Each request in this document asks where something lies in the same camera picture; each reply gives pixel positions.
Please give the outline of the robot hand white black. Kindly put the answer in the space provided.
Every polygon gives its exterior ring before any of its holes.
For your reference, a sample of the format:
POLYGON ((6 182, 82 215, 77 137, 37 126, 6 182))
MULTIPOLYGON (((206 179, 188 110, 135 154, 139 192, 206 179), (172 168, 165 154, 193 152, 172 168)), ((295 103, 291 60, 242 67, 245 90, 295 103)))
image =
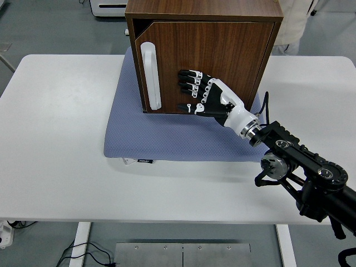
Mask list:
POLYGON ((199 100, 197 104, 179 104, 181 111, 213 117, 243 139, 260 127, 257 117, 245 109, 242 100, 222 80, 195 70, 180 70, 178 78, 181 92, 199 100))

